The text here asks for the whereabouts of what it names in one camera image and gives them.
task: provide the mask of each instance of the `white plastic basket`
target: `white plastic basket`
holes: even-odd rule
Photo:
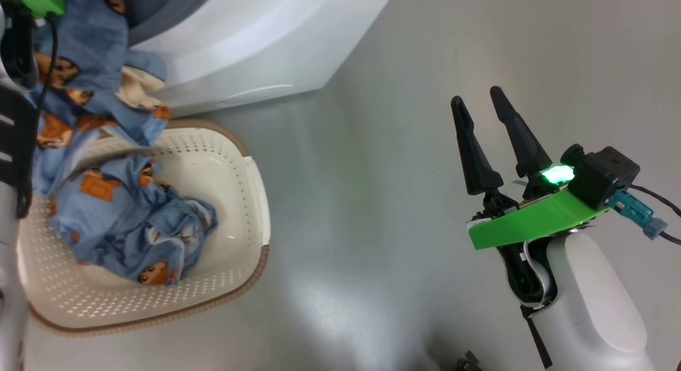
[[[54,334],[111,334],[194,315],[245,293],[265,269],[270,241],[265,188],[236,136],[208,121],[171,121],[150,149],[102,138],[80,166],[132,151],[163,165],[158,180],[211,203],[219,227],[186,279],[174,286],[143,286],[102,267],[78,265],[47,223],[48,199],[35,197],[20,226],[20,274],[34,321]]]

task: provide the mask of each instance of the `laundry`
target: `laundry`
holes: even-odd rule
[[[104,128],[136,146],[149,147],[163,132],[168,107],[145,93],[163,87],[166,68],[155,55],[128,48],[124,0],[65,0],[59,47],[34,152],[34,192],[52,194]],[[41,85],[51,65],[52,36],[36,36]]]
[[[156,182],[160,170],[153,158],[133,153],[64,181],[48,221],[78,264],[149,285],[187,276],[217,227],[215,210]]]

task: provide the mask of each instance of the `floor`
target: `floor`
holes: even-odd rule
[[[674,2],[639,1],[658,12]],[[392,0],[326,88],[205,114],[241,136],[262,172],[273,232],[263,277],[232,303],[132,334],[64,340],[31,325],[27,369],[416,371],[452,364],[469,349],[485,370],[542,369],[501,259],[475,252],[467,237],[465,221],[481,199],[466,194],[449,102],[467,101],[507,184],[515,158],[494,119],[491,85],[504,87],[554,160],[574,142],[625,146],[646,164],[642,181],[673,195],[674,181],[651,173],[681,175],[666,164],[678,162],[681,148],[671,138],[681,104],[665,86],[681,86],[678,64],[637,68],[641,48],[653,52],[636,36],[653,38],[661,26],[618,33],[643,15],[610,3]],[[613,15],[600,21],[601,10]],[[616,53],[600,48],[594,23],[620,42]],[[659,58],[678,55],[677,41]],[[650,85],[659,89],[653,103],[634,101],[630,93]],[[631,102],[608,108],[596,92]],[[647,119],[638,117],[644,105]],[[608,126],[621,119],[642,134]],[[640,148],[627,142],[653,133],[664,138]],[[681,289],[669,279],[681,276],[681,250],[637,234],[608,215],[593,236],[642,312],[656,366],[672,369]]]

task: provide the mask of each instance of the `washing machine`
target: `washing machine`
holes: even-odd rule
[[[127,0],[130,44],[168,63],[173,117],[323,87],[388,0]]]

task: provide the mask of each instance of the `crumpled blue garment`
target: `crumpled blue garment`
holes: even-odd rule
[[[153,145],[168,123],[168,109],[133,108],[117,98],[125,66],[165,80],[165,63],[129,50],[124,0],[65,0],[58,21],[59,47],[51,88],[38,126],[32,183],[41,196],[67,177],[100,128],[133,145]],[[36,35],[36,61],[44,85],[51,62],[49,26]],[[36,103],[43,86],[31,93]]]
[[[217,227],[215,209],[156,182],[159,170],[133,153],[64,181],[48,221],[78,264],[143,284],[175,284],[195,267]]]

